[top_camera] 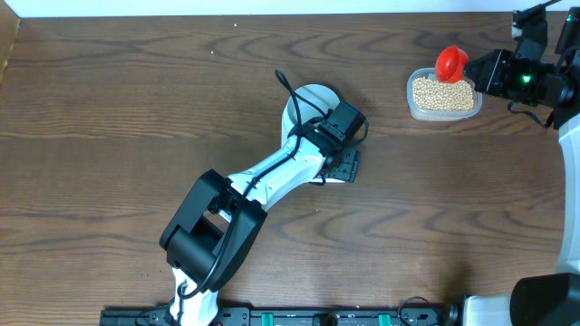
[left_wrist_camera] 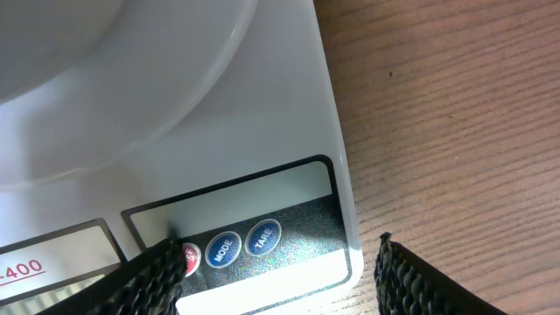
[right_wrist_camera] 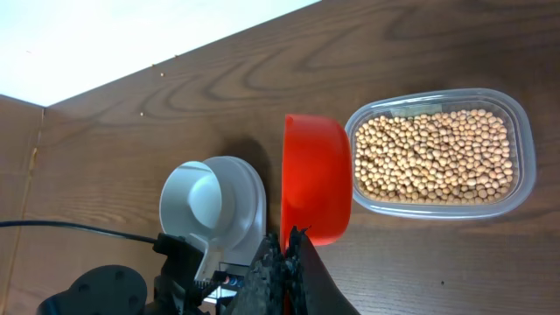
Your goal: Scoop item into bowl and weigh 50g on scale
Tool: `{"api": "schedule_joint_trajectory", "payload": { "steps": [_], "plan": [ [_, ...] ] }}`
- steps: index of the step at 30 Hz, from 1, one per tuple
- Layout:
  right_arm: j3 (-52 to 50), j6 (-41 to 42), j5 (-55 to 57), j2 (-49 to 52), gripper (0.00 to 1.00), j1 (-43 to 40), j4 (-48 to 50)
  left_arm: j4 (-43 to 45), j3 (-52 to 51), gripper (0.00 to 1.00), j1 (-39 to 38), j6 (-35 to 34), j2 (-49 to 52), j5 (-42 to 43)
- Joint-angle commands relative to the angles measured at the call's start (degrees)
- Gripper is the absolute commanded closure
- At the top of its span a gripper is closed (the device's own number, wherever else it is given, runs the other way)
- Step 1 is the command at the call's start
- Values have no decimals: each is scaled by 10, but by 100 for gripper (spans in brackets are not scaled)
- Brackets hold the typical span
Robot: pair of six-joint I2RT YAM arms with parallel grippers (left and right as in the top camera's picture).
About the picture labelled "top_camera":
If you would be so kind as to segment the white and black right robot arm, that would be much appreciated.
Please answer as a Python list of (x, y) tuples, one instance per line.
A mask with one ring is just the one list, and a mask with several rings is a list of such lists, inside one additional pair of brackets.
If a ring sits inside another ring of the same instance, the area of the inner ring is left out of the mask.
[(565, 227), (556, 272), (519, 280), (511, 293), (472, 295), (460, 313), (463, 326), (576, 325), (579, 322), (579, 9), (569, 9), (558, 39), (557, 63), (543, 62), (546, 4), (512, 14), (517, 48), (497, 49), (468, 62), (465, 75), (477, 92), (517, 104), (551, 109), (545, 129), (558, 132), (565, 164)]

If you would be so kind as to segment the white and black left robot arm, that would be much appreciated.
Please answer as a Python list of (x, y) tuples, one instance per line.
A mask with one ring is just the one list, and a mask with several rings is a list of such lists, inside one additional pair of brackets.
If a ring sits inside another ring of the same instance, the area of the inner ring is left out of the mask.
[(210, 324), (218, 291), (246, 260), (268, 209), (306, 183), (353, 181), (361, 142), (355, 135), (367, 127), (359, 119), (312, 118), (254, 167), (228, 177), (214, 169), (201, 175), (159, 239), (176, 280), (168, 321)]

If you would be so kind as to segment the red plastic scoop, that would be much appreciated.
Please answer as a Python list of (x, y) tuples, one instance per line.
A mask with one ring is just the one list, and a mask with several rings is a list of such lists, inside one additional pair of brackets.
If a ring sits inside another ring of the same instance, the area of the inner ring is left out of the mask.
[(444, 49), (435, 64), (435, 77), (439, 82), (455, 83), (464, 78), (464, 68), (469, 61), (466, 52), (452, 45)]

